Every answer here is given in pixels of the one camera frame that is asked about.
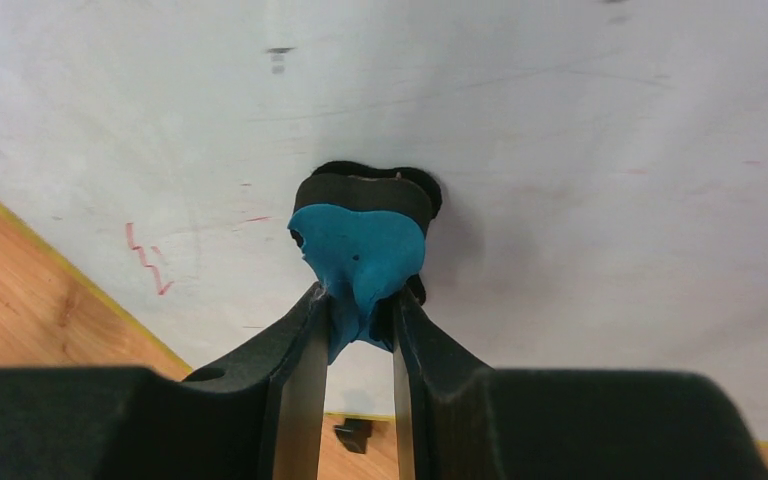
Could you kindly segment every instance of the red zigzag mark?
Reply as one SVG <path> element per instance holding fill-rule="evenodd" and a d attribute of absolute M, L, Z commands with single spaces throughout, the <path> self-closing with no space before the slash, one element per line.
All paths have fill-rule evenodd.
<path fill-rule="evenodd" d="M 131 222 L 128 222 L 125 224 L 125 236 L 128 238 L 128 248 L 131 250 L 134 250 L 137 252 L 137 255 L 140 257 L 140 263 L 145 267 L 151 270 L 151 273 L 154 274 L 154 284 L 157 287 L 157 294 L 158 295 L 164 295 L 168 290 L 169 287 L 172 286 L 175 282 L 169 282 L 166 285 L 163 285 L 163 282 L 160 280 L 160 270 L 157 269 L 154 265 L 148 263 L 148 260 L 146 260 L 145 257 L 145 250 L 140 245 L 137 245 L 134 243 L 134 224 Z"/>

